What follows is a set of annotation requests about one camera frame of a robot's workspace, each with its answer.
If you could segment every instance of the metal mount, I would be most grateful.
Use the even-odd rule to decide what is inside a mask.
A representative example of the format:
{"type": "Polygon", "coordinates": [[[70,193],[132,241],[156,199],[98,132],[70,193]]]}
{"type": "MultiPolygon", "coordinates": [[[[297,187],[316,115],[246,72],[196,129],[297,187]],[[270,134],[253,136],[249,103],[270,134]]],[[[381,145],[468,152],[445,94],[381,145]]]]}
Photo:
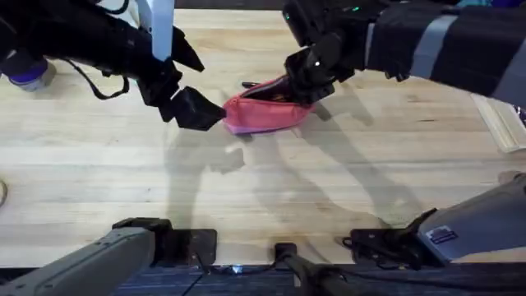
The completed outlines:
{"type": "Polygon", "coordinates": [[[418,227],[435,211],[423,213],[404,229],[353,229],[343,243],[351,249],[356,264],[376,264],[382,269],[443,267],[417,238],[418,227]]]}
{"type": "Polygon", "coordinates": [[[274,245],[274,262],[277,271],[286,271],[289,269],[283,258],[289,255],[297,255],[298,247],[295,243],[276,243],[274,245]]]}

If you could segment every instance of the black base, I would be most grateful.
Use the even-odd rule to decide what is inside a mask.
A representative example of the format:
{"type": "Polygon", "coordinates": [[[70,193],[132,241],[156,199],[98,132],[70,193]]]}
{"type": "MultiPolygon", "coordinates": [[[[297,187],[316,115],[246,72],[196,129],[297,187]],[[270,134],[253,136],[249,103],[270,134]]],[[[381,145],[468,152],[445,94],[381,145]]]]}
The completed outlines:
{"type": "Polygon", "coordinates": [[[217,231],[214,229],[174,229],[167,234],[163,260],[159,266],[211,266],[215,262],[217,231]]]}
{"type": "Polygon", "coordinates": [[[444,267],[444,263],[407,229],[354,229],[350,240],[356,264],[414,270],[420,270],[423,266],[444,267]]]}
{"type": "Polygon", "coordinates": [[[387,256],[376,251],[385,250],[384,236],[386,231],[385,229],[352,230],[351,241],[353,242],[352,255],[354,263],[375,266],[391,261],[387,256]]]}
{"type": "Polygon", "coordinates": [[[286,271],[288,266],[282,260],[286,254],[298,254],[298,247],[294,243],[276,243],[274,245],[274,262],[276,262],[275,269],[277,271],[286,271]]]}

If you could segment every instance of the black sleeve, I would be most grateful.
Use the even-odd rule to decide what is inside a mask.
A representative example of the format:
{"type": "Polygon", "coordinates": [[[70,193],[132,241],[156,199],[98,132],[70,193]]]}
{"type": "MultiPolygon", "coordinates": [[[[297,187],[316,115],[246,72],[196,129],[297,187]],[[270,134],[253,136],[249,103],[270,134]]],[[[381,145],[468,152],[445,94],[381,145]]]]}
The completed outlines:
{"type": "Polygon", "coordinates": [[[367,68],[526,106],[526,10],[399,4],[372,31],[367,68]]]}

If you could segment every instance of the wood grain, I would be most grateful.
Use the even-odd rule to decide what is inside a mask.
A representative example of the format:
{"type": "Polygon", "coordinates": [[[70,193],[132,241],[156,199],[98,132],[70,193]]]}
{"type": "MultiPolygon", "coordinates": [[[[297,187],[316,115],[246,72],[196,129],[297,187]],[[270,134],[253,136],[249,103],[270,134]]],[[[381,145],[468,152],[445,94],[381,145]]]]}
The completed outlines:
{"type": "MultiPolygon", "coordinates": [[[[183,85],[220,104],[240,82],[283,73],[298,50],[278,12],[176,11],[207,69],[183,85]]],[[[239,138],[162,123],[136,87],[98,101],[67,64],[28,94],[0,81],[0,266],[42,266],[133,216],[219,232],[217,263],[264,263],[293,241],[313,261],[351,262],[350,229],[405,226],[526,168],[502,155],[469,95],[429,81],[358,73],[299,128],[239,138]]],[[[86,68],[105,92],[120,78],[86,68]]],[[[469,261],[518,261],[499,252],[469,261]]]]}
{"type": "Polygon", "coordinates": [[[526,128],[513,105],[481,95],[471,96],[502,152],[511,153],[526,148],[526,128]]]}

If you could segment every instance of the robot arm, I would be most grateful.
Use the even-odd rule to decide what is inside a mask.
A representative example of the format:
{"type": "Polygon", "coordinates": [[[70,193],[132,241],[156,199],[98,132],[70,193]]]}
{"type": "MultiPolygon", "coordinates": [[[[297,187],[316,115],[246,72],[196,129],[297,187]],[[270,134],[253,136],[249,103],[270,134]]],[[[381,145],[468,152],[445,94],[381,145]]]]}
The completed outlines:
{"type": "Polygon", "coordinates": [[[526,11],[433,2],[290,0],[284,18],[303,50],[285,62],[292,92],[312,103],[355,70],[420,76],[526,105],[526,11]]]}
{"type": "MultiPolygon", "coordinates": [[[[152,46],[146,28],[136,29],[111,17],[92,2],[98,1],[0,1],[2,73],[27,75],[44,57],[74,60],[98,68],[105,76],[136,79],[145,104],[158,108],[165,122],[176,118],[180,127],[208,130],[225,116],[224,110],[199,91],[191,87],[179,90],[182,73],[173,61],[204,70],[182,31],[172,28],[171,42],[177,47],[163,47],[171,49],[171,54],[162,59],[166,54],[152,46]]],[[[156,28],[155,20],[150,24],[156,28]]]]}
{"type": "Polygon", "coordinates": [[[212,265],[216,243],[213,229],[172,229],[166,219],[130,218],[90,245],[0,285],[0,295],[110,295],[150,266],[212,265]]]}
{"type": "MultiPolygon", "coordinates": [[[[526,11],[432,2],[291,0],[284,18],[300,46],[285,62],[290,91],[312,104],[355,70],[403,81],[420,76],[526,106],[526,11]]],[[[526,247],[526,176],[457,206],[430,210],[406,229],[354,229],[355,262],[444,266],[479,252],[526,247]]]]}

